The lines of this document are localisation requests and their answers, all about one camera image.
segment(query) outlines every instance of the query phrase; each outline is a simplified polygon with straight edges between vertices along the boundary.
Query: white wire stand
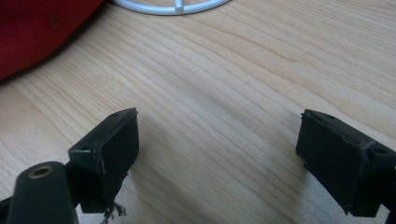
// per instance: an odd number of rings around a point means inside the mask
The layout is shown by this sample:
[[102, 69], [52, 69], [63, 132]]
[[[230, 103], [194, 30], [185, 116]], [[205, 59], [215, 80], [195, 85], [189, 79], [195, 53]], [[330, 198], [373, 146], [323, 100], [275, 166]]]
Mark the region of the white wire stand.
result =
[[206, 2], [184, 5], [183, 0], [174, 0], [175, 5], [173, 7], [156, 7], [150, 5], [143, 5], [133, 2], [132, 0], [113, 0], [116, 5], [125, 7], [129, 10], [158, 16], [177, 16], [186, 15], [191, 13], [197, 13], [219, 7], [231, 0], [208, 0]]

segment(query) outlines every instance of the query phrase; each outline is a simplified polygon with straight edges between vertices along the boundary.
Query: red fabric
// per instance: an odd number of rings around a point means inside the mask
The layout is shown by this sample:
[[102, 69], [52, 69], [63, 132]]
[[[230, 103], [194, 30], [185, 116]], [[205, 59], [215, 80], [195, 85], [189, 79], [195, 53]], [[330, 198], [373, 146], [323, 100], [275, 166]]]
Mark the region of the red fabric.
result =
[[0, 79], [50, 55], [102, 2], [0, 1]]

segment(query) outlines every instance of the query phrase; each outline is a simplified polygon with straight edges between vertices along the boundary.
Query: wooden table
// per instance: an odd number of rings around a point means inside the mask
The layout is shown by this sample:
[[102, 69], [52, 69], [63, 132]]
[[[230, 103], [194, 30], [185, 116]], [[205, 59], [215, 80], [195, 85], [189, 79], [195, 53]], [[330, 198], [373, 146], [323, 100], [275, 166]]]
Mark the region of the wooden table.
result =
[[384, 207], [345, 216], [294, 149], [305, 108], [396, 148], [395, 36], [391, 0], [235, 0], [182, 17], [108, 4], [0, 85], [0, 197], [137, 107], [141, 152], [117, 198], [128, 216], [112, 223], [384, 223]]

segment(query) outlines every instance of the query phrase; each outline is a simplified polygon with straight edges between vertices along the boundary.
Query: wood grain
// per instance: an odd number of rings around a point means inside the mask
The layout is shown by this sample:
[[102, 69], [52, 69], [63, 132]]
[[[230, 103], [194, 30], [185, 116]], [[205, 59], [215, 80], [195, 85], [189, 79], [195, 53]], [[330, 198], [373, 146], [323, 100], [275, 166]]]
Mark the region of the wood grain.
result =
[[396, 148], [395, 36], [390, 0], [232, 1], [183, 17], [108, 5], [57, 57], [0, 85], [0, 197], [137, 107], [141, 153], [117, 199], [128, 216], [112, 223], [384, 223], [383, 207], [345, 216], [294, 149], [305, 108]]

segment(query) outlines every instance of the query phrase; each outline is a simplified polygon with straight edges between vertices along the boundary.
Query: black plastic piece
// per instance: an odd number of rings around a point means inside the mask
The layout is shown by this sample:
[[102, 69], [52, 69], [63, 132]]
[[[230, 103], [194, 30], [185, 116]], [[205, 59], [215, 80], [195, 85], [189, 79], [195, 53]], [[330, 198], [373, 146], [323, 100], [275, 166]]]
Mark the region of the black plastic piece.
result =
[[14, 196], [0, 202], [0, 224], [78, 223], [75, 207], [106, 220], [139, 152], [137, 111], [114, 113], [69, 149], [70, 162], [45, 162], [22, 172]]
[[112, 210], [122, 181], [139, 152], [137, 111], [108, 116], [69, 149], [70, 189], [84, 213]]
[[18, 176], [7, 219], [16, 223], [78, 223], [61, 163], [40, 163]]
[[346, 214], [374, 217], [396, 166], [396, 153], [343, 121], [305, 110], [296, 153]]

